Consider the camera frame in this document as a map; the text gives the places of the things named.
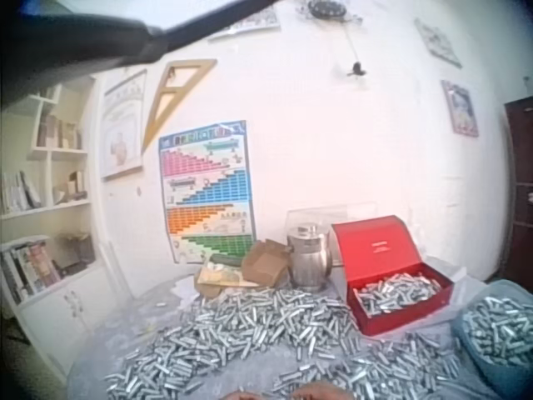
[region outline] red box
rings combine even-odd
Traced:
[[[450,301],[453,282],[422,262],[406,225],[396,216],[334,224],[346,271],[346,300],[361,332],[367,336],[390,331],[433,313]],[[396,273],[421,273],[435,279],[442,289],[433,297],[402,310],[369,317],[353,289]]]

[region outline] stainless steel container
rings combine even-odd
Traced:
[[[291,228],[287,235],[292,284],[308,292],[320,291],[331,272],[329,230],[315,223]]]

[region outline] hand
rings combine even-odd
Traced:
[[[296,390],[291,396],[305,400],[355,400],[349,392],[328,382],[308,383]]]
[[[226,395],[222,400],[263,400],[263,397],[254,393],[237,391]]]

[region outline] metal canister lid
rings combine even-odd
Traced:
[[[326,237],[328,233],[327,227],[319,225],[314,222],[305,222],[293,227],[289,230],[288,236],[296,239],[318,239]]]

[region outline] blue bucket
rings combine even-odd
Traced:
[[[463,310],[459,312],[451,324],[452,332],[461,340],[466,351],[471,355],[476,366],[480,369],[487,383],[503,398],[522,399],[533,398],[533,365],[529,367],[506,366],[491,364],[481,357],[472,345],[471,339],[463,329],[463,315],[470,306],[478,303],[487,296],[494,298],[512,298],[522,304],[533,305],[533,295],[517,284],[501,280],[491,283],[478,293]]]

